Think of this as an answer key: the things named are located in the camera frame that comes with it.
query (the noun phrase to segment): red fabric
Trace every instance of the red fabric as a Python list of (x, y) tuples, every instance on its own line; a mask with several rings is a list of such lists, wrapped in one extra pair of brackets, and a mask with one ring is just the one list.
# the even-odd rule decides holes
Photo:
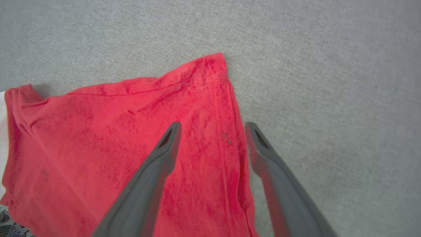
[(89, 236), (173, 121), (182, 124), (154, 236), (258, 236), (245, 136), (221, 53), (160, 78), (43, 99), (10, 89), (1, 203), (37, 236)]

